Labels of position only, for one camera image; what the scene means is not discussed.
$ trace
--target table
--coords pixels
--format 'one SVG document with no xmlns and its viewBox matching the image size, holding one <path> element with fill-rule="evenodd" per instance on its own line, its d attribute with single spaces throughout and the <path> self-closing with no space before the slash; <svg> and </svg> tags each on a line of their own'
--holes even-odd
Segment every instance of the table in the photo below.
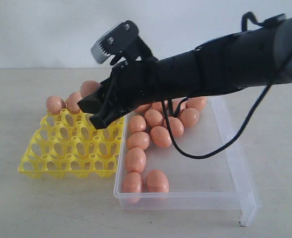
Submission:
<svg viewBox="0 0 292 238">
<path fill-rule="evenodd" d="M 17 171 L 50 95 L 66 98 L 110 69 L 0 69 L 0 238 L 292 238 L 292 85 L 275 86 L 241 143 L 262 200 L 252 226 L 238 211 L 123 211 L 114 176 L 32 179 Z M 261 88 L 227 95 L 240 126 Z"/>
</svg>

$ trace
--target clear plastic tray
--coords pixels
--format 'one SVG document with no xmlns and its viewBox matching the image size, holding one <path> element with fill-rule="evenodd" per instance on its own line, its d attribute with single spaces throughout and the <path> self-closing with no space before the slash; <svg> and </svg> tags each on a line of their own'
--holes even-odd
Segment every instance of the clear plastic tray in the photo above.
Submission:
<svg viewBox="0 0 292 238">
<path fill-rule="evenodd" d="M 249 226 L 261 206 L 249 168 L 239 142 L 225 151 L 204 160 L 186 158 L 171 145 L 146 149 L 145 179 L 149 171 L 162 170 L 168 180 L 169 193 L 122 193 L 122 181 L 127 174 L 124 159 L 126 139 L 130 135 L 125 117 L 122 148 L 116 172 L 114 196 L 125 210 L 242 210 L 241 226 Z M 219 148 L 234 135 L 226 103 L 222 96 L 210 97 L 196 126 L 186 129 L 177 144 L 184 151 L 203 155 Z M 132 204 L 132 198 L 140 198 Z"/>
</svg>

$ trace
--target brown egg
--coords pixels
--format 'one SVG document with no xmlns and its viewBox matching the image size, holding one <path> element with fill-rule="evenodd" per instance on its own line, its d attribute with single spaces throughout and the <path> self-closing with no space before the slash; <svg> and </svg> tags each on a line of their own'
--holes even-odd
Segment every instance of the brown egg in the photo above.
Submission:
<svg viewBox="0 0 292 238">
<path fill-rule="evenodd" d="M 149 145 L 150 136 L 143 131 L 132 134 L 126 141 L 126 146 L 128 149 L 132 149 L 133 147 L 140 147 L 145 150 L 149 147 Z"/>
<path fill-rule="evenodd" d="M 51 114 L 59 114 L 61 109 L 66 108 L 66 104 L 62 98 L 50 96 L 46 100 L 46 107 Z"/>
<path fill-rule="evenodd" d="M 176 111 L 177 107 L 178 107 L 178 104 L 180 103 L 182 99 L 175 99 L 175 100 L 172 100 L 172 109 L 174 110 L 174 112 Z M 179 115 L 186 109 L 186 102 L 183 102 L 181 105 L 180 105 L 180 111 L 179 111 Z"/>
<path fill-rule="evenodd" d="M 122 192 L 143 192 L 145 183 L 142 176 L 137 172 L 131 172 L 124 177 L 122 184 Z M 130 203 L 137 203 L 140 200 L 139 197 L 130 198 Z"/>
<path fill-rule="evenodd" d="M 155 126 L 150 131 L 150 136 L 155 145 L 159 147 L 169 147 L 171 145 L 171 138 L 168 130 L 162 126 Z"/>
<path fill-rule="evenodd" d="M 83 98 L 96 92 L 101 87 L 101 84 L 93 80 L 88 80 L 82 83 L 80 93 Z"/>
<path fill-rule="evenodd" d="M 149 109 L 145 115 L 145 120 L 147 121 L 147 124 L 150 127 L 154 127 L 157 125 L 162 125 L 164 117 L 162 116 L 162 114 L 155 110 L 155 109 Z"/>
<path fill-rule="evenodd" d="M 127 172 L 141 173 L 146 165 L 146 154 L 140 147 L 130 149 L 125 157 L 125 167 Z"/>
<path fill-rule="evenodd" d="M 151 107 L 151 104 L 141 105 L 134 110 L 136 113 L 144 113 Z"/>
<path fill-rule="evenodd" d="M 152 170 L 146 177 L 148 192 L 169 192 L 167 176 L 160 170 Z"/>
<path fill-rule="evenodd" d="M 165 102 L 165 109 L 167 109 L 167 105 L 168 105 L 168 101 L 164 101 Z M 155 109 L 161 113 L 163 113 L 163 109 L 162 109 L 162 105 L 161 105 L 161 102 L 157 102 L 157 103 L 152 103 L 151 105 L 151 108 L 152 109 Z"/>
<path fill-rule="evenodd" d="M 169 125 L 171 128 L 172 135 L 180 137 L 184 133 L 184 125 L 178 118 L 168 117 Z M 164 120 L 164 127 L 167 128 L 166 120 Z"/>
<path fill-rule="evenodd" d="M 136 115 L 131 117 L 128 128 L 130 133 L 140 132 L 146 130 L 146 121 L 142 116 Z"/>
<path fill-rule="evenodd" d="M 187 102 L 187 108 L 195 108 L 199 112 L 207 105 L 207 97 L 191 98 Z"/>
<path fill-rule="evenodd" d="M 194 126 L 199 120 L 199 112 L 195 108 L 187 108 L 180 115 L 180 120 L 184 127 Z"/>
<path fill-rule="evenodd" d="M 80 107 L 78 102 L 82 99 L 80 92 L 71 93 L 67 100 L 67 109 L 73 113 L 77 114 L 80 112 Z"/>
</svg>

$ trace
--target egg tray cell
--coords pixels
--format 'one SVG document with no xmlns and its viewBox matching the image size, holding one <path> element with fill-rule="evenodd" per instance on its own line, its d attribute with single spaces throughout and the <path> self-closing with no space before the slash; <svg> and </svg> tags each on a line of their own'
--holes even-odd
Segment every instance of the egg tray cell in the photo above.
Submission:
<svg viewBox="0 0 292 238">
<path fill-rule="evenodd" d="M 47 113 L 30 139 L 18 171 L 32 178 L 43 174 L 56 178 L 66 174 L 87 177 L 90 173 L 112 176 L 117 168 L 124 117 L 106 129 L 96 130 L 90 116 L 72 114 L 67 109 L 58 115 Z"/>
</svg>

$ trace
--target white wall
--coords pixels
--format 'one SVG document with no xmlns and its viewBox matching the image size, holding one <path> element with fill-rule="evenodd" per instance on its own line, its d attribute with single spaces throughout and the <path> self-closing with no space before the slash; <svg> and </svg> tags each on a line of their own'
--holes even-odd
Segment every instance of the white wall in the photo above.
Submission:
<svg viewBox="0 0 292 238">
<path fill-rule="evenodd" d="M 250 10 L 291 17 L 292 0 L 0 0 L 0 68 L 106 67 L 90 48 L 127 19 L 161 59 L 239 31 Z"/>
</svg>

